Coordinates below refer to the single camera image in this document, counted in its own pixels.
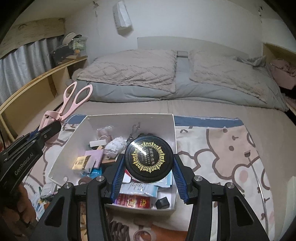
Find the black round gold-print tin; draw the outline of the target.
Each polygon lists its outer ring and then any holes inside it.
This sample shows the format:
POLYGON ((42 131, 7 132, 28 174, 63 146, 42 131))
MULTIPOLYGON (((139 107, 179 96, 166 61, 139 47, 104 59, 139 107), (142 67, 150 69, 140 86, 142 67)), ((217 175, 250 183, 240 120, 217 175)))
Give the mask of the black round gold-print tin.
POLYGON ((156 183, 167 177, 174 164, 170 145, 160 137, 140 135, 128 144, 125 167, 129 174, 142 183, 156 183))

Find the pink scissors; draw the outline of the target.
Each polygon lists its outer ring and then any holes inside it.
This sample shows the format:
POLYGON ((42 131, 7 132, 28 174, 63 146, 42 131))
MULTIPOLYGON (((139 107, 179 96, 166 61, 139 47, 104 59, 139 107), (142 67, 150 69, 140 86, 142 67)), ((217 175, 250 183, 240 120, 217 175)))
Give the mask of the pink scissors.
POLYGON ((75 110, 77 110, 82 104, 87 102, 93 92, 92 84, 86 85, 78 92, 76 91, 77 81, 70 84, 63 93, 63 104, 59 110, 48 110, 44 113, 38 130, 48 126, 54 121, 63 123, 69 116, 71 116, 75 110))

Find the blue white medicine sachet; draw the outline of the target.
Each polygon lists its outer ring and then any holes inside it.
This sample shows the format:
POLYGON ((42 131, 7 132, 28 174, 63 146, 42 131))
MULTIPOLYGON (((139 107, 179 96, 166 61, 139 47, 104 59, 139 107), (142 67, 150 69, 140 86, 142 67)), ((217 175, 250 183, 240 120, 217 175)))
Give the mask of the blue white medicine sachet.
POLYGON ((146 197, 157 197, 161 191, 168 191, 173 184, 172 172, 162 180, 155 183, 144 183, 133 178, 128 171, 125 171, 120 194, 139 195, 146 197))

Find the white visor cap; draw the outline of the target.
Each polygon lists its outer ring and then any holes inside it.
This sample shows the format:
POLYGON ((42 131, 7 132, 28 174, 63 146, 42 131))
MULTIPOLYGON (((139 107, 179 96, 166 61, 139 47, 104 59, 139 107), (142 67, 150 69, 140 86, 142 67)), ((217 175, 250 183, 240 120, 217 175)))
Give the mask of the white visor cap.
POLYGON ((69 45, 73 39, 79 38, 81 36, 82 36, 81 34, 76 34, 75 32, 69 32, 64 36, 62 40, 62 45, 69 45))

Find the grey beige folded duvet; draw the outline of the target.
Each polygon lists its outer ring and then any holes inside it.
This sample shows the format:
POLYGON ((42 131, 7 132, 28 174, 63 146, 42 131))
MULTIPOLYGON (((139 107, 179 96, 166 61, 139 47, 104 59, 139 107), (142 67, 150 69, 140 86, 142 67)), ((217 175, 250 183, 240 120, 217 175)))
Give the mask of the grey beige folded duvet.
POLYGON ((77 69, 69 83, 93 86, 92 101, 197 100, 285 111, 280 88, 264 66, 192 50, 126 50, 77 69))

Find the red cigarette pack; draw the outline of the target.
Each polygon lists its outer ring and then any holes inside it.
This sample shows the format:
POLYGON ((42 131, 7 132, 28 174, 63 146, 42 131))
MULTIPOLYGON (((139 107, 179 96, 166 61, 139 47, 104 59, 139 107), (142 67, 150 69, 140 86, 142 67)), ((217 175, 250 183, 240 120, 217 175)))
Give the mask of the red cigarette pack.
POLYGON ((129 194, 119 194, 115 201, 116 205, 126 206, 129 208, 150 209, 151 200, 149 197, 129 194))

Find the yellow gold small box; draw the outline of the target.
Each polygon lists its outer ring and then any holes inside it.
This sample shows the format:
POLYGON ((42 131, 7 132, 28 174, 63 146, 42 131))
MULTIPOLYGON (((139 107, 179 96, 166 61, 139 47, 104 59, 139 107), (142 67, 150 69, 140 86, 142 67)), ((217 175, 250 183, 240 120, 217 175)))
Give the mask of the yellow gold small box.
POLYGON ((94 159, 91 155, 78 157, 72 166, 73 171, 83 171, 89 173, 93 167, 94 159))

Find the brown tape roll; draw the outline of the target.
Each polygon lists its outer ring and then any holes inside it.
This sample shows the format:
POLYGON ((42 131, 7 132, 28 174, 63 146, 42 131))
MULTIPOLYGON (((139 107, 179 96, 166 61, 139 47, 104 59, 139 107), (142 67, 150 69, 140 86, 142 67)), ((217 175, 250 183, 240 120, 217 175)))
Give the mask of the brown tape roll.
POLYGON ((157 235, 152 230, 141 229, 141 230, 137 230, 133 234, 133 240, 134 241, 156 241, 157 235))

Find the clear plastic case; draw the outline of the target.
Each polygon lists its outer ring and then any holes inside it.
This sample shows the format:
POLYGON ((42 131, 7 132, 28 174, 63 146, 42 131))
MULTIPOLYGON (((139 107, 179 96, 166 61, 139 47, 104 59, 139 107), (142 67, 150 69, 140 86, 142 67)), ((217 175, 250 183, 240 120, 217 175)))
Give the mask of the clear plastic case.
POLYGON ((56 184, 55 183, 47 183, 43 186, 40 197, 41 199, 46 199, 52 196, 56 191, 56 184))

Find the grey window curtain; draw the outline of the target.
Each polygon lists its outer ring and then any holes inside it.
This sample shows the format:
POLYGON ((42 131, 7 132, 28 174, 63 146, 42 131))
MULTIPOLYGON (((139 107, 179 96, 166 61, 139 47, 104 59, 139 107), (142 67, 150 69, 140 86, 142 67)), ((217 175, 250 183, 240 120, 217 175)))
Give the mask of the grey window curtain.
POLYGON ((60 45, 62 39, 62 36, 41 39, 1 58, 1 104, 31 80, 55 67, 51 52, 60 45))

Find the wooden wall shelf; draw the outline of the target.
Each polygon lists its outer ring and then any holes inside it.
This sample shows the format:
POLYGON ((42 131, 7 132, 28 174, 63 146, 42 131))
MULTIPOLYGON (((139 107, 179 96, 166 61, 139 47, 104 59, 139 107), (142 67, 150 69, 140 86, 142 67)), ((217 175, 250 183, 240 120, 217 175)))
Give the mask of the wooden wall shelf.
POLYGON ((34 130, 46 111, 62 105, 67 81, 86 61, 86 56, 79 57, 43 73, 1 105, 1 125, 11 141, 34 130))

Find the black square charger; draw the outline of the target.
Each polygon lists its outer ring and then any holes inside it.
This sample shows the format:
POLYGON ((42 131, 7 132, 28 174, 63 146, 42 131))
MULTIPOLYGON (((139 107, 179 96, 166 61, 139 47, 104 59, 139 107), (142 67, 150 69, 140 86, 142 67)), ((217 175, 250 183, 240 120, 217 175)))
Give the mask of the black square charger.
POLYGON ((155 206, 157 209, 167 209, 170 207, 170 202, 168 201, 167 197, 163 197, 156 201, 155 206))

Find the purple card box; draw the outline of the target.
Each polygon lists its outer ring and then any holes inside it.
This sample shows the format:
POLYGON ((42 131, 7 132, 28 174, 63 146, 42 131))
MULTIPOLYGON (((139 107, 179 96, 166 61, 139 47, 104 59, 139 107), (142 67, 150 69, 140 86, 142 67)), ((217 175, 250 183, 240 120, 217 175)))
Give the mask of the purple card box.
POLYGON ((85 156, 90 156, 88 166, 93 168, 99 168, 102 158, 103 158, 104 150, 88 150, 85 152, 85 156))

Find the pink clothes pile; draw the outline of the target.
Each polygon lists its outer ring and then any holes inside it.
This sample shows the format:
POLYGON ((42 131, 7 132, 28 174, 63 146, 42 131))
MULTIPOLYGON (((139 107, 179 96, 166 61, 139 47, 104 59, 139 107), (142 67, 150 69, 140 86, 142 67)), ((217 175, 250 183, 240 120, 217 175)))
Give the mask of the pink clothes pile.
POLYGON ((270 69, 279 87, 292 90, 295 87, 295 67, 282 59, 275 59, 270 63, 270 69))

